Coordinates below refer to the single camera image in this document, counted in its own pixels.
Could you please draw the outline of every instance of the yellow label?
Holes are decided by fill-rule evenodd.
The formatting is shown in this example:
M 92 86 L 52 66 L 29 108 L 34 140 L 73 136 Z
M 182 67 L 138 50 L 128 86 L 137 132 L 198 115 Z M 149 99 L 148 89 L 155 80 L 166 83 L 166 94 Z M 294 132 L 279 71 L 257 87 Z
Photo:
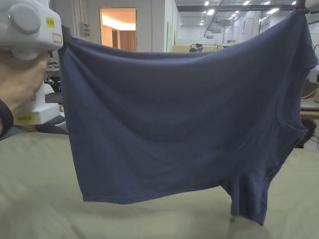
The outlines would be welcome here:
M 33 124 L 34 123 L 34 115 L 19 115 L 16 117 L 16 122 L 19 124 Z
M 54 19 L 53 18 L 46 17 L 46 20 L 47 20 L 47 26 L 48 27 L 55 28 Z

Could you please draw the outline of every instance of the sticker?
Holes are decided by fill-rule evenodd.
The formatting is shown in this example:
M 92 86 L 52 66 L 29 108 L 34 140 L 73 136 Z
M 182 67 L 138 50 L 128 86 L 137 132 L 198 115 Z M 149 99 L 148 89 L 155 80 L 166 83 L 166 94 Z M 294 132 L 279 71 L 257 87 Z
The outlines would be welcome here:
M 16 117 L 16 122 L 20 124 L 34 124 L 34 115 L 19 115 Z
M 48 27 L 55 28 L 54 19 L 53 18 L 46 17 L 46 20 L 47 20 L 47 26 Z
M 60 34 L 52 33 L 54 43 L 62 43 L 62 36 Z

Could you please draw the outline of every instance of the floor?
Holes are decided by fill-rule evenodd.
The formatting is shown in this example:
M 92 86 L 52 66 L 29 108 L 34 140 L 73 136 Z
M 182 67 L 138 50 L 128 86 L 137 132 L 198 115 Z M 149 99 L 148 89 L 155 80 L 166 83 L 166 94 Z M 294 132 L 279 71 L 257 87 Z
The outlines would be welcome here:
M 319 153 L 319 149 L 318 149 L 319 143 L 317 143 L 318 137 L 319 137 L 319 120 L 315 120 L 315 122 L 317 124 L 317 129 L 315 130 L 315 136 L 311 138 L 312 140 L 309 140 L 307 143 L 305 143 L 304 148 L 310 149 L 310 150 L 317 150 Z

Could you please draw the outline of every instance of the cable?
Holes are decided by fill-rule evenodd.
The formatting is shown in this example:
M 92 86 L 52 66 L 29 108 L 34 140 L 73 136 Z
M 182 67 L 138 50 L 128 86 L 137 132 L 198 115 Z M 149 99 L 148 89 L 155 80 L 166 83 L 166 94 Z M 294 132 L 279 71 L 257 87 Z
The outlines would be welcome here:
M 310 139 L 310 140 L 312 140 L 313 142 L 317 143 L 317 149 L 319 150 L 319 138 L 318 138 L 317 141 L 316 141 L 316 140 L 313 140 L 313 139 Z
M 304 96 L 304 97 L 301 97 L 301 99 L 304 99 L 304 98 L 307 98 L 307 97 L 309 97 L 309 96 L 311 96 L 313 93 L 315 93 L 316 91 L 317 91 L 317 89 L 315 89 L 313 92 L 311 92 L 309 95 L 306 95 L 306 96 Z

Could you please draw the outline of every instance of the metal beam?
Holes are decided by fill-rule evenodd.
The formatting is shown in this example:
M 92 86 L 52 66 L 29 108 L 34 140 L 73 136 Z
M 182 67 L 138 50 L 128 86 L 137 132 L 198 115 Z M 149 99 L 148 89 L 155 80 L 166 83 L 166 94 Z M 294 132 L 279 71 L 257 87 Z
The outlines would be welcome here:
M 221 7 L 221 6 L 223 5 L 224 1 L 225 1 L 225 0 L 220 0 L 220 1 L 218 2 L 218 4 L 217 4 L 216 7 Z M 218 10 L 215 10 L 215 11 L 214 11 L 214 14 L 213 14 L 213 16 L 212 16 L 212 18 L 211 18 L 211 23 L 208 25 L 208 27 L 207 27 L 207 29 L 206 29 L 206 32 L 204 33 L 204 37 L 205 37 L 205 35 L 206 35 L 208 29 L 211 27 L 211 24 L 213 23 L 217 12 L 218 12 Z
M 179 12 L 203 12 L 214 9 L 215 12 L 226 11 L 267 11 L 279 8 L 280 11 L 293 11 L 294 5 L 228 5 L 228 6 L 177 6 Z

